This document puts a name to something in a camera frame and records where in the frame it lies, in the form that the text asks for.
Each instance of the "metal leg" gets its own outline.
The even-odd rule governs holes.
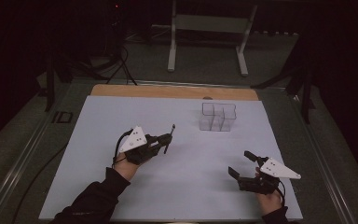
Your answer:
[[[279,75],[275,76],[275,77],[272,77],[270,78],[269,80],[267,81],[264,81],[260,84],[256,84],[256,85],[251,85],[251,88],[252,89],[265,89],[266,87],[269,87],[271,86],[272,84],[275,84],[281,80],[283,80],[284,78],[286,77],[294,77],[294,76],[297,76],[298,73],[301,73],[303,70],[302,67],[294,67],[288,71],[281,71]]]
[[[243,34],[242,43],[240,46],[237,46],[237,48],[236,48],[238,63],[240,65],[241,75],[243,77],[247,77],[249,75],[248,68],[247,68],[246,62],[245,62],[245,57],[243,56],[243,50],[245,49],[246,42],[248,41],[256,11],[257,11],[257,6],[254,6],[252,9],[251,16],[249,17],[249,20],[246,24],[246,29],[245,29],[245,33]]]
[[[176,0],[172,1],[172,24],[171,24],[171,48],[170,56],[168,58],[168,71],[173,72],[175,70],[176,61]]]

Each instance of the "metal stand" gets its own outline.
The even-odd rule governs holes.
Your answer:
[[[290,53],[282,71],[276,77],[262,82],[257,85],[251,86],[252,89],[265,89],[266,87],[283,80],[287,77],[292,77],[285,90],[288,95],[296,95],[301,87],[303,87],[303,96],[301,104],[301,115],[303,119],[310,123],[309,109],[310,109],[310,89],[314,69],[317,65],[307,53],[303,52],[303,48],[307,47],[307,42],[304,41],[304,37],[300,37],[297,40],[295,47]]]
[[[223,18],[197,15],[176,14],[176,0],[172,1],[171,48],[168,59],[168,71],[175,70],[176,30],[212,31],[243,34],[242,42],[236,47],[241,75],[248,76],[243,50],[248,40],[257,6],[253,6],[249,18]]]

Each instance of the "black cable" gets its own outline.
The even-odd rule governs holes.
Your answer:
[[[34,182],[36,181],[36,179],[39,177],[39,175],[42,173],[43,170],[45,170],[45,168],[61,153],[63,152],[64,149],[66,149],[66,147],[68,146],[68,143],[65,144],[65,146],[63,146],[56,154],[54,154],[53,157],[51,157],[51,159],[39,170],[39,172],[37,172],[36,176],[34,177],[34,179],[31,181],[31,183],[28,185],[28,188],[25,190],[24,194],[21,197],[21,200],[19,202],[19,205],[17,206],[16,212],[14,213],[14,216],[11,220],[11,223],[15,223],[17,215],[19,214],[22,202],[25,199],[25,196],[27,195],[28,191],[30,190],[31,186],[34,184]]]
[[[125,159],[127,159],[127,157],[124,157],[123,159],[121,159],[121,160],[119,160],[119,161],[116,161],[115,164],[118,163],[118,162],[120,162],[120,161],[124,161]]]
[[[127,49],[123,46],[123,49],[126,51],[126,55],[128,57],[129,55],[129,52],[127,51]],[[124,70],[124,73],[126,74],[126,79],[127,79],[127,84],[129,84],[129,78],[130,80],[132,81],[132,83],[137,86],[138,84],[135,82],[135,80],[133,79],[132,75],[130,74],[130,71],[129,71],[129,68],[127,67],[126,65],[126,61],[127,59],[124,61],[123,59],[121,59],[122,63],[124,64],[124,67],[123,67],[123,70]]]
[[[127,61],[128,57],[129,57],[129,52],[127,51],[127,49],[124,47],[122,47],[122,48],[126,51],[126,57],[125,57],[125,59],[123,59],[120,56],[120,60],[122,61],[121,65],[116,69],[115,72],[112,73],[112,76],[110,76],[110,78],[107,79],[105,84],[109,84],[109,82],[112,80],[112,78],[115,76],[115,74],[124,66],[125,62]]]
[[[282,202],[281,202],[281,205],[282,205],[282,207],[284,207],[284,204],[285,204],[285,199],[284,199],[284,197],[286,196],[286,188],[284,187],[284,184],[283,184],[283,182],[280,180],[279,181],[281,184],[282,184],[282,186],[283,186],[283,192],[284,193],[282,193],[282,191],[277,187],[276,188],[276,190],[279,192],[279,194],[281,194],[281,197],[282,197]]]
[[[118,147],[120,146],[120,142],[121,140],[127,136],[127,135],[130,135],[132,133],[132,130],[133,129],[130,129],[129,131],[127,131],[126,133],[123,133],[119,138],[118,138],[118,141],[117,141],[117,144],[116,144],[116,150],[115,150],[115,157],[113,157],[113,163],[112,163],[112,168],[115,167],[115,164],[118,162],[116,161],[116,158],[117,158],[117,155],[118,155]]]
[[[110,8],[110,4],[108,1],[105,1],[106,3],[106,6],[104,7],[104,11],[103,11],[103,24],[104,24],[104,49],[103,49],[103,54],[101,55],[102,57],[106,54],[106,52],[110,52],[112,51],[112,46],[108,46],[108,43],[107,43],[107,40],[108,40],[108,36],[109,36],[109,33],[106,29],[107,26],[109,26],[110,23],[114,22],[114,21],[120,21],[119,17],[117,18],[109,18],[109,15],[110,14],[115,14],[115,12],[111,11],[113,10],[112,8]],[[79,9],[78,7],[75,7],[75,13],[76,13],[76,24],[80,24],[81,21],[79,20]],[[117,63],[117,60],[118,58],[115,57],[115,55],[109,55],[108,57],[109,59],[109,62],[107,63],[103,63],[103,64],[100,64],[100,65],[96,65],[96,66],[93,66],[92,64],[85,64],[85,63],[82,63],[82,62],[79,62],[81,63],[81,66],[84,66],[83,68],[80,68],[78,66],[73,66],[72,64],[68,64],[69,66],[75,68],[75,69],[79,69],[81,71],[83,71],[84,69],[88,69],[89,71],[86,71],[86,74],[88,74],[89,76],[92,76],[94,77],[95,79],[102,79],[102,80],[107,80],[107,78],[100,78],[98,77],[100,74],[99,73],[105,73],[105,72],[109,72],[111,70],[113,70],[113,68],[115,67],[115,64]]]

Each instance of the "human hand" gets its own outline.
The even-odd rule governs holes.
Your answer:
[[[125,157],[126,155],[124,153],[119,153],[116,158],[117,163],[115,163],[112,168],[114,168],[126,180],[130,181],[141,165],[129,162]]]
[[[255,175],[259,176],[259,172],[260,170],[257,167]],[[281,194],[277,190],[274,190],[274,192],[267,195],[256,193],[255,196],[260,204],[263,216],[282,207]]]

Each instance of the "metal rail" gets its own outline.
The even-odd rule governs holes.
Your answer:
[[[18,182],[20,181],[21,176],[24,173],[28,162],[33,157],[34,152],[36,151],[37,146],[39,145],[39,142],[43,134],[45,133],[46,127],[53,116],[53,112],[60,105],[60,102],[62,101],[63,96],[66,94],[67,89],[68,89],[67,86],[65,84],[62,84],[62,87],[59,90],[56,103],[49,110],[49,112],[46,113],[43,116],[43,118],[39,121],[32,136],[30,137],[26,146],[22,150],[20,156],[17,158],[13,166],[8,171],[7,176],[5,177],[0,187],[0,213],[2,212],[4,206],[6,205],[7,200],[9,199],[14,188],[16,188]]]
[[[342,190],[340,189],[336,179],[334,178],[328,166],[326,159],[324,158],[324,154],[321,151],[321,147],[315,137],[312,127],[309,124],[306,124],[301,116],[299,108],[299,99],[296,96],[294,98],[291,98],[290,102],[292,104],[292,107],[296,111],[297,118],[301,120],[300,123],[302,124],[303,129],[310,140],[316,164],[318,166],[319,171],[321,172],[322,179],[324,180],[332,202],[336,207],[341,222],[343,224],[356,224],[357,222],[353,216],[351,209],[348,206],[344,195],[342,194]]]

